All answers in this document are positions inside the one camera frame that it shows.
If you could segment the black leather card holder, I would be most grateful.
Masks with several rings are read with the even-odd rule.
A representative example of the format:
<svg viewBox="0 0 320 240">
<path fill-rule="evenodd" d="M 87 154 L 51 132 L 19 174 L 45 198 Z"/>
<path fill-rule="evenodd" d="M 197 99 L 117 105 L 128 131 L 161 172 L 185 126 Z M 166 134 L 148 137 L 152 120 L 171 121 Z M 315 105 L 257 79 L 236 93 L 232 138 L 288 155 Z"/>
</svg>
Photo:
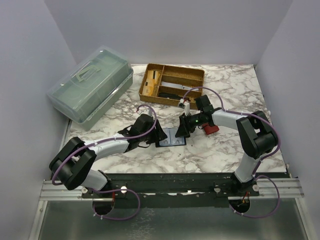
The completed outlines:
<svg viewBox="0 0 320 240">
<path fill-rule="evenodd" d="M 178 128 L 163 128 L 164 133 L 167 135 L 167 138 L 156 142 L 155 147 L 156 148 L 162 148 L 162 147 L 175 147 L 175 146 L 185 146 L 187 144 L 185 137 L 175 137 Z"/>
</svg>

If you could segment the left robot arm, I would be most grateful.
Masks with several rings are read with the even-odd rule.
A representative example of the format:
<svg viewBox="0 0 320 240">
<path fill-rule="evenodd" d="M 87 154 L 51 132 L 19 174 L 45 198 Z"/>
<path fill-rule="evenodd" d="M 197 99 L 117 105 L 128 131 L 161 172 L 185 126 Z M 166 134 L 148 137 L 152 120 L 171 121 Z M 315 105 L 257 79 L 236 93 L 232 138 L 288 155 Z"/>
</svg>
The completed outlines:
<svg viewBox="0 0 320 240">
<path fill-rule="evenodd" d="M 167 137 L 159 121 L 144 113 L 112 137 L 92 142 L 73 137 L 49 164 L 52 180 L 59 180 L 68 190 L 82 186 L 100 191 L 108 184 L 108 177 L 92 169 L 95 161 L 132 151 L 140 143 L 158 144 Z"/>
</svg>

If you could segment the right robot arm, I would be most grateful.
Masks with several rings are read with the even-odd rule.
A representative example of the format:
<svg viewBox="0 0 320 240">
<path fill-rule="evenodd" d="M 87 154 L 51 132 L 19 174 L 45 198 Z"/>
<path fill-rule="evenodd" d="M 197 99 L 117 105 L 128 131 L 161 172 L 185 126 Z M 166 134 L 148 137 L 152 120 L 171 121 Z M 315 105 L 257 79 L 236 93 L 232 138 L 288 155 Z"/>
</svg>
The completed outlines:
<svg viewBox="0 0 320 240">
<path fill-rule="evenodd" d="M 179 126 L 175 137 L 189 138 L 197 127 L 207 124 L 210 127 L 226 127 L 238 131 L 244 151 L 240 165 L 231 175 L 231 189 L 239 192 L 254 180 L 260 162 L 280 143 L 279 137 L 262 111 L 235 113 L 221 107 L 213 107 L 207 95 L 195 99 L 199 113 L 192 115 L 185 99 L 178 106 L 184 109 L 179 116 Z"/>
</svg>

